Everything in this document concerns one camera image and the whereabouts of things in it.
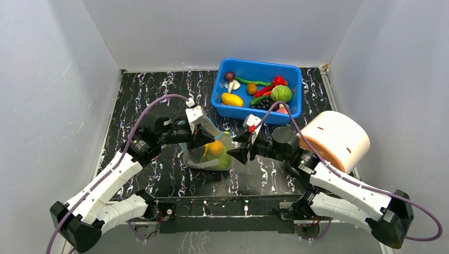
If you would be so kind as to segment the small orange toy fruit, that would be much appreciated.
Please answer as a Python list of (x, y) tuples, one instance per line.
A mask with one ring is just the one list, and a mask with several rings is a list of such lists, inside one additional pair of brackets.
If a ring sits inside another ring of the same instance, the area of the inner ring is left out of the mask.
[(219, 140), (215, 140), (214, 142), (208, 144), (210, 144), (210, 156), (220, 156), (225, 152), (226, 147)]

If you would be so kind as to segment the clear zip top bag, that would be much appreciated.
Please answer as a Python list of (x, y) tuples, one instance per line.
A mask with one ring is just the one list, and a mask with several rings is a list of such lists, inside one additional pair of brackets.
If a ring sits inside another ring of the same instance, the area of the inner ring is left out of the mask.
[(185, 143), (179, 144), (183, 151), (183, 164), (200, 170), (229, 171), (232, 157), (227, 151), (233, 148), (231, 133), (220, 131), (208, 117), (201, 125), (214, 136), (215, 141), (191, 151)]

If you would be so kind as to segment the green toy cabbage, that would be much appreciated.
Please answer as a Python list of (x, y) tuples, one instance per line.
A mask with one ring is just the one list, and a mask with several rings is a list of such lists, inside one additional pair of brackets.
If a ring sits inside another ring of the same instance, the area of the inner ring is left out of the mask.
[(206, 170), (227, 171), (229, 170), (231, 161), (232, 157), (223, 153), (220, 156), (209, 156), (208, 161), (201, 160), (201, 163), (207, 163), (207, 166), (205, 167)]

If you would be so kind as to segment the yellow toy banana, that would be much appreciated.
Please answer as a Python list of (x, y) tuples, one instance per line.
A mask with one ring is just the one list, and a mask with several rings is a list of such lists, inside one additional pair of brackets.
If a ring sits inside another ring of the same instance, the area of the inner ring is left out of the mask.
[(210, 144), (204, 146), (204, 153), (202, 155), (202, 161), (208, 161), (210, 156)]

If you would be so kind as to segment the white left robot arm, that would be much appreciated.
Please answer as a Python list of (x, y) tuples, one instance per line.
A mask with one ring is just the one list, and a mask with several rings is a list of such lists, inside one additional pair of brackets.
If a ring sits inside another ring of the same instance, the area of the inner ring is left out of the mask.
[(148, 107), (108, 166), (70, 200), (52, 205), (56, 231), (75, 251), (85, 253), (121, 223), (139, 217), (154, 220), (161, 215), (159, 200), (145, 190), (112, 205), (108, 202), (161, 153), (163, 145), (181, 143), (193, 150), (215, 141), (220, 134), (201, 106), (188, 107), (178, 115)]

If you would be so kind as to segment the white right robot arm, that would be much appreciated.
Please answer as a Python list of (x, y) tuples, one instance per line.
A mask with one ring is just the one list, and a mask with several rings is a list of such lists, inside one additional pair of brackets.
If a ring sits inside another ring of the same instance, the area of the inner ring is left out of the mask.
[(260, 137), (251, 126), (233, 138), (240, 146), (227, 154), (246, 164), (256, 156), (285, 163), (290, 174), (304, 176), (312, 189), (294, 203), (280, 203), (278, 213), (284, 220), (328, 217), (362, 228), (378, 242), (400, 249), (414, 219), (409, 196), (397, 190), (394, 197), (382, 190), (368, 187), (357, 179), (338, 173), (327, 161), (300, 144), (300, 136), (287, 126), (274, 129), (271, 138)]

